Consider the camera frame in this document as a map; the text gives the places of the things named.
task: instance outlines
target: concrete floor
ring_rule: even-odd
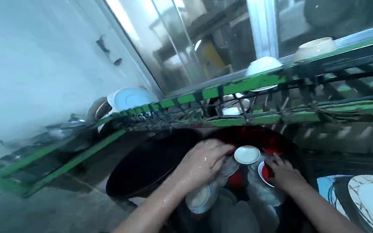
[[[128,214],[97,190],[46,187],[28,199],[0,191],[0,233],[108,232]]]
[[[109,232],[133,210],[115,203],[105,185],[115,165],[145,133],[127,133],[30,198],[0,190],[0,233]]]

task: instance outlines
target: plate rim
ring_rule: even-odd
[[[357,175],[352,177],[348,183],[348,191],[360,215],[373,229],[373,214],[366,209],[359,196],[359,188],[364,184],[373,184],[373,175]]]

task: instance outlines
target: green metal frame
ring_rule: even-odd
[[[96,124],[92,125],[90,129],[96,129],[100,125],[103,125],[107,122],[109,122],[111,119],[113,119],[112,116],[106,117],[102,119],[101,121],[97,122]],[[53,145],[47,146],[41,150],[38,150],[31,154],[30,156],[25,157],[23,160],[8,166],[4,169],[0,170],[0,188],[15,193],[20,197],[29,197],[32,194],[39,191],[41,188],[46,186],[49,182],[54,180],[55,178],[61,176],[62,174],[70,171],[72,168],[77,166],[79,163],[87,159],[88,157],[94,155],[97,151],[100,151],[105,146],[109,145],[111,142],[115,141],[117,138],[125,134],[125,130],[121,129],[113,133],[112,135],[108,136],[107,138],[103,139],[102,141],[96,143],[91,148],[85,150],[84,152],[80,153],[76,157],[74,157],[72,160],[64,164],[59,169],[55,170],[54,172],[50,173],[49,175],[45,176],[43,179],[39,180],[38,182],[32,184],[32,185],[24,185],[18,182],[13,181],[12,179],[7,178],[10,174],[26,167],[31,162],[34,162],[43,156],[48,155],[50,152],[54,151],[55,149],[58,149],[59,147],[67,144],[72,139],[64,139],[58,143],[55,143]]]
[[[312,58],[311,61],[316,61],[318,59],[335,55],[344,51],[354,50],[356,48],[360,48],[369,44],[373,44],[373,41],[371,42],[364,42],[361,44],[357,44],[355,46],[351,46],[349,48],[337,50],[333,53],[321,55],[315,58]],[[228,94],[234,94],[239,92],[245,92],[248,90],[254,90],[256,88],[260,87],[266,87],[270,85],[275,85],[279,83],[286,82],[286,77],[284,75],[284,72],[282,72],[282,68],[277,68],[273,70],[269,70],[266,72],[262,72],[256,75],[244,77],[238,80],[235,80],[230,83],[226,83],[223,85],[223,95]],[[213,86],[209,88],[205,88],[202,90],[202,96],[204,99],[210,99],[210,98],[216,98],[218,97],[218,87]],[[179,104],[185,104],[189,102],[195,102],[195,97],[193,93],[185,94],[179,97],[176,97],[176,100]],[[95,129],[100,125],[103,125],[110,120],[112,120],[115,117],[123,117],[123,116],[130,116],[133,114],[139,114],[143,112],[149,112],[150,106],[153,110],[158,110],[160,107],[166,108],[166,107],[172,107],[175,106],[174,99],[165,99],[163,101],[160,101],[159,103],[152,103],[150,105],[143,105],[140,107],[136,107],[133,109],[128,109],[126,111],[122,111],[119,113],[112,114],[109,117],[106,117],[96,124],[92,125],[90,128]],[[327,111],[337,112],[337,113],[349,113],[352,111],[356,111],[360,114],[373,114],[373,100],[365,100],[365,101],[358,101],[353,103],[345,103],[345,104],[337,104],[337,105],[325,105],[321,106],[321,109],[326,109]],[[245,124],[251,124],[251,125],[263,125],[263,124],[277,124],[282,122],[291,122],[291,123],[314,123],[319,122],[320,116],[317,112],[312,111],[309,108],[302,108],[297,109],[294,111],[286,112],[286,114],[281,114],[279,112],[270,112],[267,115],[259,115],[254,116],[249,119],[249,121],[245,121],[243,118],[236,118],[236,119],[216,119],[216,120],[208,120],[204,122],[197,122],[200,127],[225,127],[225,126],[237,126],[237,125],[245,125]],[[73,167],[87,159],[88,157],[94,155],[97,151],[101,150],[120,136],[122,136],[126,132],[125,129],[121,129],[114,134],[108,136],[104,140],[100,141],[99,143],[95,144],[91,148],[87,149],[86,151],[80,153],[78,156],[74,157],[71,161],[63,165],[62,167],[58,168],[54,172],[50,173],[49,175],[45,176],[43,179],[39,180],[38,182],[32,184],[32,185],[24,185],[21,183],[17,183],[10,179],[8,176],[12,174],[13,172],[16,172],[27,165],[29,165],[31,162],[34,162],[43,156],[48,155],[50,152],[54,151],[55,149],[58,149],[59,147],[67,144],[72,139],[65,139],[58,143],[55,143],[53,145],[50,145],[48,147],[45,147],[39,151],[36,151],[35,153],[27,156],[22,161],[19,161],[11,166],[8,166],[4,169],[0,170],[0,187],[9,191],[16,193],[17,195],[21,197],[29,197],[38,190],[40,190],[42,187],[47,185],[50,181],[54,180],[55,178],[61,176],[62,174],[70,171]]]

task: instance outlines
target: finger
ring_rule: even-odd
[[[277,169],[277,164],[273,162],[270,157],[265,158],[264,162],[273,169],[273,172],[275,172],[275,170]]]
[[[234,149],[233,145],[224,144],[222,146],[219,146],[219,147],[213,149],[211,151],[211,154],[212,154],[211,157],[214,158],[214,159],[218,159],[218,158],[224,156],[228,151],[231,151],[232,149]]]
[[[293,169],[293,166],[291,165],[291,163],[288,160],[283,159],[283,163],[286,167]]]
[[[224,161],[225,157],[222,157],[220,158],[219,160],[217,160],[215,162],[215,164],[211,167],[211,169],[214,171],[214,172],[218,172],[220,169],[221,169],[221,166],[223,165],[223,161]]]
[[[273,160],[277,163],[277,165],[284,166],[283,160],[281,160],[276,153],[273,153]]]

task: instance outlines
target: white bowl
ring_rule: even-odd
[[[250,65],[247,68],[247,71],[245,72],[245,76],[250,76],[260,72],[268,71],[280,66],[282,66],[282,63],[280,63],[280,61],[278,61],[274,57],[262,57],[250,63]],[[277,85],[261,87],[252,91],[263,91],[274,87],[277,87]]]
[[[337,50],[337,47],[331,37],[316,39],[300,45],[294,54],[293,61],[312,58],[335,50]]]
[[[262,161],[260,164],[259,164],[259,167],[258,167],[258,171],[259,171],[259,176],[262,178],[262,180],[268,184],[270,187],[273,187],[273,185],[269,184],[264,178],[263,178],[263,175],[262,175],[262,170],[263,170],[263,166],[264,166],[264,161]]]
[[[260,150],[255,146],[240,146],[234,152],[234,158],[241,164],[252,164],[260,158]]]
[[[237,98],[241,98],[244,95],[241,94],[241,93],[236,93],[235,96]],[[240,103],[237,101],[237,103],[231,105],[231,103],[234,103],[235,101],[229,101],[229,100],[234,99],[234,95],[232,95],[232,94],[225,95],[225,96],[223,96],[223,99],[224,99],[224,102],[226,102],[226,103],[223,104],[223,115],[226,115],[226,116],[227,115],[234,115],[234,116],[236,116],[236,115],[242,114],[242,109],[241,109]],[[250,107],[250,100],[249,99],[241,99],[240,102],[243,105],[244,110],[247,110]]]

